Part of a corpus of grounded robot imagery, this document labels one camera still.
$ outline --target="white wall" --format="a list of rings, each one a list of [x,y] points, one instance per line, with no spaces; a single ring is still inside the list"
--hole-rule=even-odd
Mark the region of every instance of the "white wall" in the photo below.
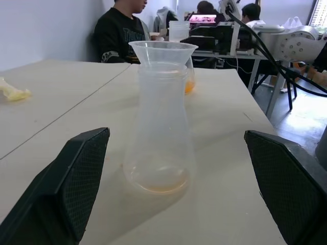
[[[90,35],[113,0],[0,0],[0,71],[43,59],[93,61]],[[150,30],[159,8],[148,0],[139,16]]]
[[[196,11],[201,0],[179,0],[178,16],[184,12]],[[208,0],[218,9],[218,0]],[[240,8],[254,3],[255,0],[241,0]],[[298,16],[303,24],[307,23],[313,0],[261,0],[261,19],[267,24],[284,24],[289,17]]]

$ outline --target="person's hair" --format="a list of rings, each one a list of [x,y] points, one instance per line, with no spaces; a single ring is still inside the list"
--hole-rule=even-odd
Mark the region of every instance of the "person's hair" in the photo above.
[[[242,15],[247,16],[250,21],[260,20],[261,7],[258,4],[248,4],[242,9]]]
[[[201,1],[198,4],[198,13],[200,14],[216,14],[217,11],[214,8],[214,5],[212,3],[209,3],[208,1]]]

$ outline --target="white table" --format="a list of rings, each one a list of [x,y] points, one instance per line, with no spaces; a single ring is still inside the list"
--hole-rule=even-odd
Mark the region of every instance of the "white table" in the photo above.
[[[69,138],[108,126],[101,184],[81,245],[285,245],[243,139],[245,130],[274,130],[235,70],[196,69],[185,107],[198,172],[186,194],[147,196],[125,182],[121,166],[138,104],[136,72],[130,66],[1,160],[2,219]]]
[[[32,97],[8,102],[0,95],[0,159],[123,72],[129,64],[46,60],[0,73]]]
[[[231,55],[220,55],[217,53],[213,53],[211,51],[195,51],[192,56],[197,56],[197,57],[216,57],[216,58],[235,58],[235,56],[231,56]],[[260,56],[260,55],[249,55],[249,54],[244,54],[244,52],[238,52],[237,53],[237,58],[238,59],[250,59],[250,60],[254,60],[254,65],[253,65],[253,69],[252,69],[252,73],[251,73],[251,77],[250,77],[250,82],[248,85],[248,90],[250,92],[252,92],[252,87],[253,87],[253,83],[254,83],[254,79],[255,79],[255,75],[258,72],[258,67],[260,64],[261,60],[267,60],[266,57],[264,56]],[[284,67],[288,67],[289,66],[289,62],[283,62],[282,66]],[[284,84],[284,77],[281,74],[278,74],[277,77],[277,82],[276,85],[274,87],[274,90],[272,92],[272,96],[270,98],[267,110],[266,110],[266,116],[268,119],[270,119],[272,112],[275,108],[277,99],[278,99],[278,95],[279,95],[279,91],[282,88],[283,84]]]

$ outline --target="plastic funnel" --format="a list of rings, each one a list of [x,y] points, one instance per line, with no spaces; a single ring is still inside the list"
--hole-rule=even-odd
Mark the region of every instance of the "plastic funnel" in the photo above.
[[[198,46],[179,42],[136,41],[130,42],[142,65],[164,62],[185,65]]]

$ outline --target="white machine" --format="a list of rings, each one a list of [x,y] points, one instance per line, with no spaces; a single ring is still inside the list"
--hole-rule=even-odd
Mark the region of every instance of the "white machine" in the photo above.
[[[220,8],[227,20],[231,19],[229,13],[241,20],[241,13],[235,0],[221,0]],[[231,55],[236,53],[239,29],[240,25],[235,23]],[[278,25],[263,24],[254,25],[252,29],[259,35],[274,59],[290,62],[304,61],[321,69],[327,68],[327,34],[320,35],[315,28],[310,26],[288,30]],[[255,54],[263,55],[258,50]]]

